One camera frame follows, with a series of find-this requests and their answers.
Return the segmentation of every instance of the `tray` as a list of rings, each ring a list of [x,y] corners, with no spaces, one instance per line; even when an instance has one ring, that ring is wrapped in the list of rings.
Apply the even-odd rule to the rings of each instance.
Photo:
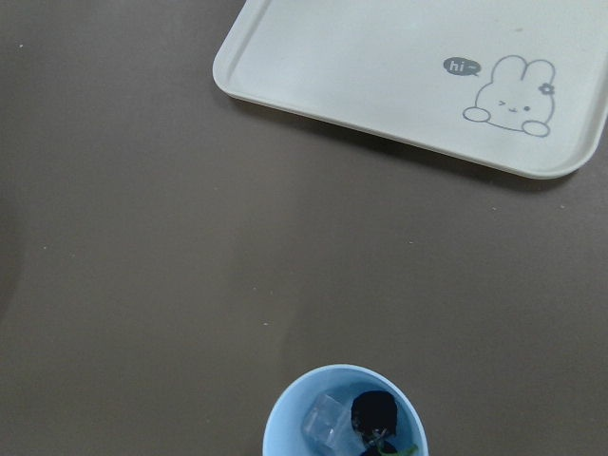
[[[229,95],[535,179],[598,147],[606,0],[248,0]]]

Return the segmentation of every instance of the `brown table surface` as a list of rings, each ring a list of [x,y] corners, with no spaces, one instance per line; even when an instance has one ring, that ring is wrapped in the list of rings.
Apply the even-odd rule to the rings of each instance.
[[[331,363],[434,455],[606,454],[606,138],[538,181],[233,101],[242,4],[0,3],[0,455],[257,456]]]

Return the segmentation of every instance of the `gray speech bubble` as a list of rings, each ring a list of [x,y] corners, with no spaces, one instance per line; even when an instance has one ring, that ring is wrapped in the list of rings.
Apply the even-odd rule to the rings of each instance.
[[[463,57],[450,57],[444,61],[444,68],[449,74],[456,76],[478,76],[482,66],[473,60]]]

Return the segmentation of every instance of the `cartoon rabbit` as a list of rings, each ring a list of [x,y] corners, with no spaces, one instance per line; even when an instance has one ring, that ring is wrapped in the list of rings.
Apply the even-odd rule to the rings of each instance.
[[[477,93],[475,105],[463,111],[472,122],[544,138],[551,129],[555,101],[555,68],[546,60],[529,64],[519,55],[503,57],[492,69],[492,80]]]

